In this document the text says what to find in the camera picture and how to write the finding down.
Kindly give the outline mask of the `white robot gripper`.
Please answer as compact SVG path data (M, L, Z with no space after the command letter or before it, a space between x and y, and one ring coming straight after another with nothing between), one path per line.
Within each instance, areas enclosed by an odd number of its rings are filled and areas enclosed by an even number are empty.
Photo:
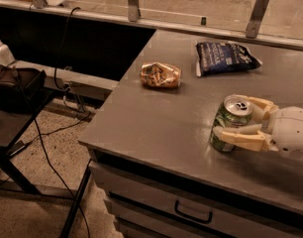
M254 122L265 120L264 133L260 124L235 127L216 126L213 133L219 140L251 151L303 154L303 108L278 108L272 101L238 95L245 106L239 116L249 116Z

